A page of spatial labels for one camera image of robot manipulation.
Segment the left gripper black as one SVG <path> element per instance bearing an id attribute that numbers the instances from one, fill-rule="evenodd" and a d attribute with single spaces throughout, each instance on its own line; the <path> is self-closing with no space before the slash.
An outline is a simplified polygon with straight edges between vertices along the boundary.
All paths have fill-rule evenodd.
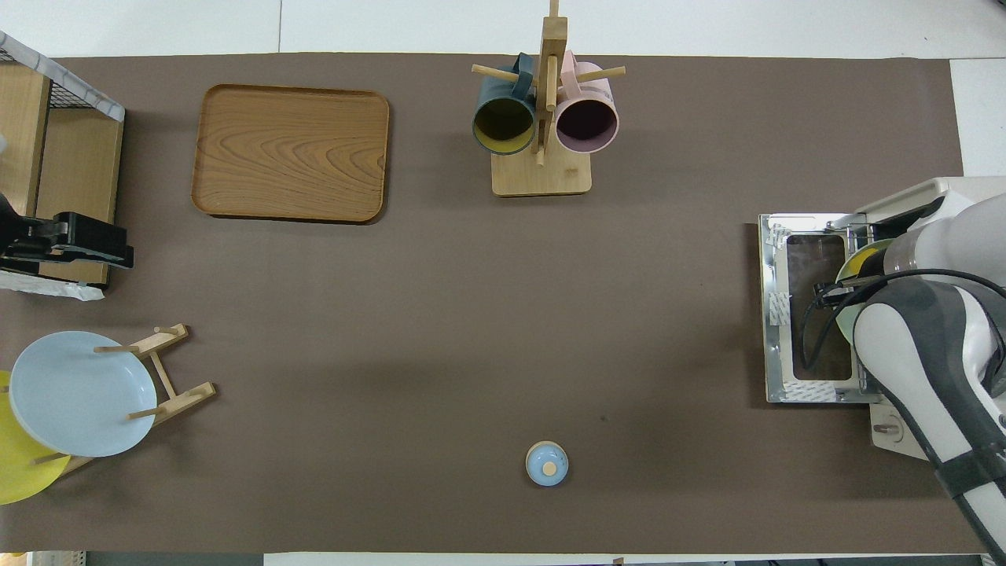
<path id="1" fill-rule="evenodd" d="M 91 248 L 51 248 L 50 239 L 60 226 L 57 241 L 69 246 L 125 246 L 112 250 Z M 127 231 L 112 223 L 80 215 L 58 212 L 53 219 L 3 219 L 1 221 L 1 268 L 26 274 L 38 274 L 42 263 L 101 263 L 120 269 L 133 269 L 135 251 L 127 244 Z"/>

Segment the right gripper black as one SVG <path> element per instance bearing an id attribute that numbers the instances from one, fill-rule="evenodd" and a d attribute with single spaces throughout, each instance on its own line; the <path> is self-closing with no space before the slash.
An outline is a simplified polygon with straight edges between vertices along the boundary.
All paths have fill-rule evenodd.
<path id="1" fill-rule="evenodd" d="M 816 308 L 839 309 L 842 304 L 846 306 L 858 305 L 865 301 L 859 293 L 861 287 L 862 285 L 852 285 L 846 281 L 816 282 L 814 286 Z"/>

